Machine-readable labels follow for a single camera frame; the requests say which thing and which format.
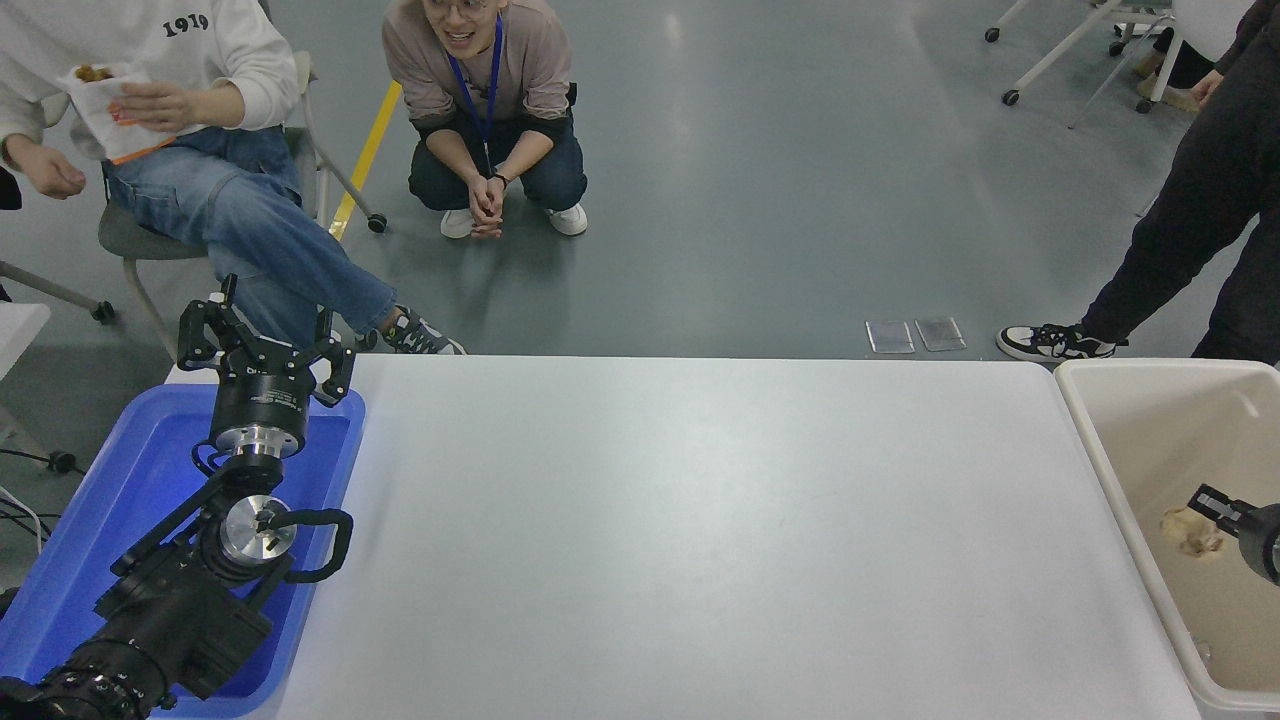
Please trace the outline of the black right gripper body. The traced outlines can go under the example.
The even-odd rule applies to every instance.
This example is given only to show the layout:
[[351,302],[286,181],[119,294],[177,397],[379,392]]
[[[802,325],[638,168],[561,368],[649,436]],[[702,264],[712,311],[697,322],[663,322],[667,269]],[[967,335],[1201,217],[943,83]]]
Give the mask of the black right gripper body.
[[1260,577],[1279,585],[1279,505],[1249,506],[1238,521],[1238,546],[1245,564]]

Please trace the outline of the seated person's left hand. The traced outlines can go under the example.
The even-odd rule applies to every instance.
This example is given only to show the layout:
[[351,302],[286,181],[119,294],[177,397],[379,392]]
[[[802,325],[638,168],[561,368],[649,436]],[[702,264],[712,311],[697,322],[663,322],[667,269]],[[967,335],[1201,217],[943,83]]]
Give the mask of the seated person's left hand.
[[168,82],[124,83],[115,106],[123,120],[170,135],[191,126],[233,128],[246,114],[234,85],[192,90]]

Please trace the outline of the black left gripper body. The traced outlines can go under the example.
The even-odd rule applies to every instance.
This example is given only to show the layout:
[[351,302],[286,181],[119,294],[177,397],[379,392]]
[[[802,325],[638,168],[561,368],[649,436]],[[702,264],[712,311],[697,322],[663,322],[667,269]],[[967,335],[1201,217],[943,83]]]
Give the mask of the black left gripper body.
[[225,350],[218,374],[212,433],[248,427],[306,432],[315,379],[298,364],[296,350],[282,343]]

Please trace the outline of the seated person's right hand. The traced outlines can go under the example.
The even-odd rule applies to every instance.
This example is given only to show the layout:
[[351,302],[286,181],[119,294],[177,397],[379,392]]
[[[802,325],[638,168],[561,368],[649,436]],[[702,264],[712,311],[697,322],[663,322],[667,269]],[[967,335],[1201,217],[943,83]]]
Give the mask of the seated person's right hand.
[[58,149],[45,146],[26,135],[9,135],[3,141],[3,152],[10,168],[27,177],[44,196],[69,199],[86,187],[86,176]]

